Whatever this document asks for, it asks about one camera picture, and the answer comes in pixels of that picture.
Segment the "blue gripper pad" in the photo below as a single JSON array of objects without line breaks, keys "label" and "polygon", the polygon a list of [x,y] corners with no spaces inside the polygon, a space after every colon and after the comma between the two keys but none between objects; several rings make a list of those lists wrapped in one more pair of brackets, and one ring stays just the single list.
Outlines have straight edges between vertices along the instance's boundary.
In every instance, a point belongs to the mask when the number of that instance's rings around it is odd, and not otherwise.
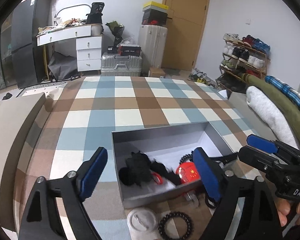
[{"label": "blue gripper pad", "polygon": [[202,148],[197,148],[193,151],[193,162],[206,188],[208,196],[216,202],[219,202],[222,196],[219,190],[219,180],[210,167],[213,161],[209,159]]},{"label": "blue gripper pad", "polygon": [[254,134],[247,137],[247,144],[269,154],[276,153],[278,151],[274,142],[268,141]]},{"label": "blue gripper pad", "polygon": [[84,201],[86,198],[91,197],[92,192],[100,179],[100,176],[103,172],[103,169],[106,166],[107,161],[108,152],[105,148],[100,147],[89,161],[84,162],[88,163],[90,167],[88,171],[84,174],[83,178],[81,178],[81,188],[79,197],[82,201]]}]

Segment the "plaid tablecloth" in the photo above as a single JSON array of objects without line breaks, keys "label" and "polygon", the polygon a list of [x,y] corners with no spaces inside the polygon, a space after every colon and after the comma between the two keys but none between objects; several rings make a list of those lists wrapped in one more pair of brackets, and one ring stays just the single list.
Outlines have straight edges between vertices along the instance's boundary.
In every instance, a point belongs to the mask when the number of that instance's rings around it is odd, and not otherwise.
[{"label": "plaid tablecloth", "polygon": [[[209,121],[235,152],[246,145],[246,137],[256,132],[247,120],[233,109],[216,90],[201,83],[144,77],[85,77],[56,88],[50,93],[54,107],[35,145],[20,198],[19,219],[38,176],[49,179],[63,177],[89,160],[99,146],[108,150],[108,163],[84,206],[103,239],[139,239],[130,234],[120,200],[111,145],[111,131]],[[260,173],[237,161],[235,174],[254,179]],[[184,197],[149,208],[159,218],[170,211],[189,214],[198,239],[211,218],[211,212],[200,195],[199,208],[189,206]],[[74,239],[62,201],[57,199],[61,219],[69,239]],[[232,227],[238,225],[239,201]],[[170,232],[182,235],[183,222],[176,220]],[[231,229],[229,239],[233,236]],[[159,238],[157,232],[142,239]]]}]

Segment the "blue plaid blanket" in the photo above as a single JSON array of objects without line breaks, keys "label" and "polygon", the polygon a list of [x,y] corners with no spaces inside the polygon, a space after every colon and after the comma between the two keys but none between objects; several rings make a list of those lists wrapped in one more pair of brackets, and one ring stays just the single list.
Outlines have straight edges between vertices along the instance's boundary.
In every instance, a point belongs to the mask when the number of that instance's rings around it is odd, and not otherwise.
[{"label": "blue plaid blanket", "polygon": [[300,110],[300,93],[273,76],[266,76],[265,81],[281,91]]}]

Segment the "wooden door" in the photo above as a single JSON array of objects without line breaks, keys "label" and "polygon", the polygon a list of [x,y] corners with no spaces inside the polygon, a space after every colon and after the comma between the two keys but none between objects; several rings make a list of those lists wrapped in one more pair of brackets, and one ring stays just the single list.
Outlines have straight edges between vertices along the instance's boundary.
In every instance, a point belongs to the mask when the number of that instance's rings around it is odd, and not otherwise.
[{"label": "wooden door", "polygon": [[164,0],[169,6],[162,67],[191,70],[198,56],[209,0]]}]

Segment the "human hand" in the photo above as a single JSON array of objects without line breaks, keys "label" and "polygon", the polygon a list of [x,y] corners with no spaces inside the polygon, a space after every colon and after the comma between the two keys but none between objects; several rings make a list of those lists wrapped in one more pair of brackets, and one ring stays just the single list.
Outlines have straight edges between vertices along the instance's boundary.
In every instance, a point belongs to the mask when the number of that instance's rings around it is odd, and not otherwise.
[{"label": "human hand", "polygon": [[[278,198],[276,201],[276,206],[278,210],[280,224],[282,227],[284,227],[288,222],[287,215],[290,213],[291,203],[286,199]],[[300,203],[297,206],[297,214],[300,215]],[[300,225],[300,217],[296,221],[296,225]]]}]

